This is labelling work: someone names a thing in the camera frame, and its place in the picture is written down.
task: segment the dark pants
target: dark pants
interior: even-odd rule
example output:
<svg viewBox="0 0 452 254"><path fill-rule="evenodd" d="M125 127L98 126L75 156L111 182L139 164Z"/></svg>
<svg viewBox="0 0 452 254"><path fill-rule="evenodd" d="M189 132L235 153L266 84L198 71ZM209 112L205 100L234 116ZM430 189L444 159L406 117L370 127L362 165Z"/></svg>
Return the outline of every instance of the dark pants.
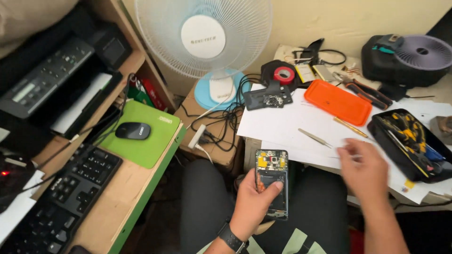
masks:
<svg viewBox="0 0 452 254"><path fill-rule="evenodd" d="M216 238L227 217L232 216L234 203L223 177L207 160L186 167L182 191L181 251L195 254ZM297 228L327 254L346 254L347 227L347 188L341 177L309 167L297 173L289 220L276 221L253 238L266 254L280 254Z"/></svg>

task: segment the blue fan base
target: blue fan base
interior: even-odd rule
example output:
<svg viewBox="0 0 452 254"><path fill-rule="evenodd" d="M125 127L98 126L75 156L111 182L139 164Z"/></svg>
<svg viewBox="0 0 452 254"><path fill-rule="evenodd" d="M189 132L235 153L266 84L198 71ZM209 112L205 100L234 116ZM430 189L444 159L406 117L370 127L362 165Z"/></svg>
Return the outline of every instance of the blue fan base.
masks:
<svg viewBox="0 0 452 254"><path fill-rule="evenodd" d="M205 109L211 109L218 104L218 102L212 100L212 98L210 97L210 78L211 78L211 76L212 76L211 72L204 75L204 77L198 81L198 83L196 84L196 87L195 87L195 100L201 107L203 107ZM244 76L245 75L242 72L239 72L232 77L236 92L238 92L240 80ZM251 88L251 84L249 82L246 82L242 85L243 92L249 91L250 88ZM240 102L243 102L243 100L244 100L243 96L240 95ZM235 102L235 96L231 100L225 101L222 104L218 105L218 107L216 107L214 110L227 109L233 102Z"/></svg>

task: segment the wall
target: wall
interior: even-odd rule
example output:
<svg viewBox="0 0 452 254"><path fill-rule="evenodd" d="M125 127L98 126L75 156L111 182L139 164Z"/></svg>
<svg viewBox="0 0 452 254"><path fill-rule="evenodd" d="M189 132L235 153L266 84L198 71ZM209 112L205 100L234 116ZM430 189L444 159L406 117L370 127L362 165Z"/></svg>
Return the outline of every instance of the wall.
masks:
<svg viewBox="0 0 452 254"><path fill-rule="evenodd" d="M135 19L134 0L122 0ZM272 0L270 39L247 72L273 59L278 44L308 46L325 38L332 48L359 56L363 44L376 34L425 34L452 7L450 0ZM187 95L194 80L176 74L156 59L169 89Z"/></svg>

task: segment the black watch strap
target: black watch strap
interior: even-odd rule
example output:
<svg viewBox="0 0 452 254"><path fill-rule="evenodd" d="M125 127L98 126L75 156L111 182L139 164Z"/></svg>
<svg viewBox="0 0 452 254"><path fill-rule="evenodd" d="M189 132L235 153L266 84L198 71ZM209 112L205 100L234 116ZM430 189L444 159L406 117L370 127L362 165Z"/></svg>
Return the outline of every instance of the black watch strap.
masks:
<svg viewBox="0 0 452 254"><path fill-rule="evenodd" d="M235 253L241 253L243 250L248 248L250 241L242 242L237 236L232 233L229 223L226 222L218 232L218 237L220 237Z"/></svg>

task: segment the mouse pad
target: mouse pad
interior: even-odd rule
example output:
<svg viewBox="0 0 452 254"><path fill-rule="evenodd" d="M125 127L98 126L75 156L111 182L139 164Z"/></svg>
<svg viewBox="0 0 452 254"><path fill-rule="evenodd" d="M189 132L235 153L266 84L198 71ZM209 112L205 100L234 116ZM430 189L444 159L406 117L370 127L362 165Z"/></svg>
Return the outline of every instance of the mouse pad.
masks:
<svg viewBox="0 0 452 254"><path fill-rule="evenodd" d="M111 133L100 146L136 164L151 169L154 167L169 142L173 139L180 119L144 105L137 101L129 101L124 107L124 114L119 119L123 122L143 122L149 124L151 133L145 140L123 139Z"/></svg>

